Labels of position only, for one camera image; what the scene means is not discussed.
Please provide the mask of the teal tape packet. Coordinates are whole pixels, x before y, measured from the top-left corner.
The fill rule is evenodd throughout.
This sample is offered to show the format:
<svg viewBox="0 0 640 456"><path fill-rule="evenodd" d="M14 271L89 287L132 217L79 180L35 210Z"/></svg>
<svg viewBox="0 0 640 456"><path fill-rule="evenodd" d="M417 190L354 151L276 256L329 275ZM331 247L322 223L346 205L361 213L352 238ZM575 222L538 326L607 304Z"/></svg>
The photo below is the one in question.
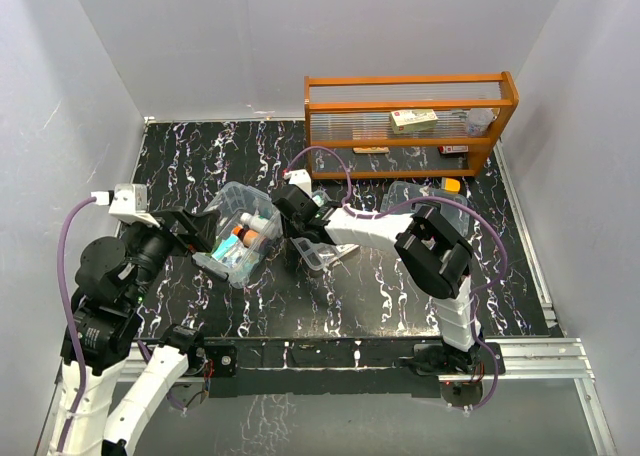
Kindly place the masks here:
<svg viewBox="0 0 640 456"><path fill-rule="evenodd" d="M211 268L219 274L249 274L259 260L258 252L250 250L235 235L231 235L211 253Z"/></svg>

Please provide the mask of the clear plastic medicine kit box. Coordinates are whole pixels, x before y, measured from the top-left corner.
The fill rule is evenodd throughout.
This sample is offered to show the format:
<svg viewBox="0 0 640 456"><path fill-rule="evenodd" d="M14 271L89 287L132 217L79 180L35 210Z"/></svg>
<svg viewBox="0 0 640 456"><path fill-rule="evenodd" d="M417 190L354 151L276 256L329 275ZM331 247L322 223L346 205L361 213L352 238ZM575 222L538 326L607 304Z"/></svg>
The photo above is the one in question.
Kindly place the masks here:
<svg viewBox="0 0 640 456"><path fill-rule="evenodd" d="M269 195L253 187L227 183L207 207L220 213L214 249L194 256L203 271L243 288L283 235L279 211Z"/></svg>

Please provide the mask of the clear plastic tray insert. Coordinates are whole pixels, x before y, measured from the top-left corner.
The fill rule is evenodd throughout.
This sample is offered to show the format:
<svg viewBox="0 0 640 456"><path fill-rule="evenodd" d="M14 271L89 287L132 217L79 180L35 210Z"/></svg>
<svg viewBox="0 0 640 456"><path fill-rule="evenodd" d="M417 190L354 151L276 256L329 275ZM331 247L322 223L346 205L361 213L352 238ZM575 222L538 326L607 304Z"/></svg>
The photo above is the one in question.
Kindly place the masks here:
<svg viewBox="0 0 640 456"><path fill-rule="evenodd" d="M309 239L297 236L293 229L287 229L287 238L293 242L300 256L311 271L327 271L339 260L360 249L356 244L329 245L313 243Z"/></svg>

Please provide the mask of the brown medicine bottle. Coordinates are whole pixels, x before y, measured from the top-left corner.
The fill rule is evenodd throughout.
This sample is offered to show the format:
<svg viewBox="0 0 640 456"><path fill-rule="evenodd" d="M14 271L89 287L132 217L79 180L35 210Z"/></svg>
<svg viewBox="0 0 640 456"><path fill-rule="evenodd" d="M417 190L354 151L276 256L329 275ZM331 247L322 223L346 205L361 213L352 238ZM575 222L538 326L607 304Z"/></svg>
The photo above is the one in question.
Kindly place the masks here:
<svg viewBox="0 0 640 456"><path fill-rule="evenodd" d="M233 229L233 234L247 248L251 247L254 243L259 244L261 241L261 235L250 228L237 226Z"/></svg>

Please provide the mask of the clear kit lid black handle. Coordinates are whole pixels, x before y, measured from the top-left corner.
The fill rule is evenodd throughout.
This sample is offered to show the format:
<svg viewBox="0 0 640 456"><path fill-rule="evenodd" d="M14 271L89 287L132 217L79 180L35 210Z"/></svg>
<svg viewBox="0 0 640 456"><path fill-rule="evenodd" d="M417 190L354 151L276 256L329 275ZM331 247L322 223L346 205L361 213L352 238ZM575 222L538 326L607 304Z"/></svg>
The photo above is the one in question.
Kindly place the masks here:
<svg viewBox="0 0 640 456"><path fill-rule="evenodd" d="M400 203L419 197L440 197L449 201L454 201L462 206L467 207L468 202L465 196L461 194L452 194L443 191L440 188L432 186L420 186L418 184L409 183L405 181L393 182L387 193L383 196L380 211L384 212L390 208L396 207ZM470 228L469 215L459 210L457 207L453 207L448 204L440 202L431 202L431 205L435 205L439 208L440 214L463 236L466 237Z"/></svg>

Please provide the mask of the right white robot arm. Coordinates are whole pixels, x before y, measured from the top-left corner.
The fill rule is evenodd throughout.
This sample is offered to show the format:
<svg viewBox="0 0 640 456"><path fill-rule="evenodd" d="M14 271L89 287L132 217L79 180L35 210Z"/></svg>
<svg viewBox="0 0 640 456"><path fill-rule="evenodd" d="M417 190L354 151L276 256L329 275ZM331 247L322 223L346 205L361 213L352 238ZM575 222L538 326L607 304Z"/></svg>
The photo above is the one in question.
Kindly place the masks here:
<svg viewBox="0 0 640 456"><path fill-rule="evenodd" d="M394 253L436 311L442 338L428 359L412 365L427 372L471 373L482 358L474 338L478 324L471 316L472 248L460 233L429 204L412 214L367 215L337 203L316 204L298 186L276 190L272 202L280 212L284 235L332 246L358 245Z"/></svg>

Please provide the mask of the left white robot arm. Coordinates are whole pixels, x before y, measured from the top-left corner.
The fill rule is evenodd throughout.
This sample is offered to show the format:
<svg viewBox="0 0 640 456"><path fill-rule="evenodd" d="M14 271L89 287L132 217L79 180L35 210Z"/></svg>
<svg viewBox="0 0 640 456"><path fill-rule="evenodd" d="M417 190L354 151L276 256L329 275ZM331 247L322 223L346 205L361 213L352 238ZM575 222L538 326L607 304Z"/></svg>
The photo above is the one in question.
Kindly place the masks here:
<svg viewBox="0 0 640 456"><path fill-rule="evenodd" d="M58 276L67 329L51 455L133 454L172 386L208 362L203 335L173 324L125 399L111 405L150 287L169 258L212 251L220 218L217 210L191 214L181 207L153 215L158 224L135 221L118 237L89 243L80 256L74 293L68 292L65 276Z"/></svg>

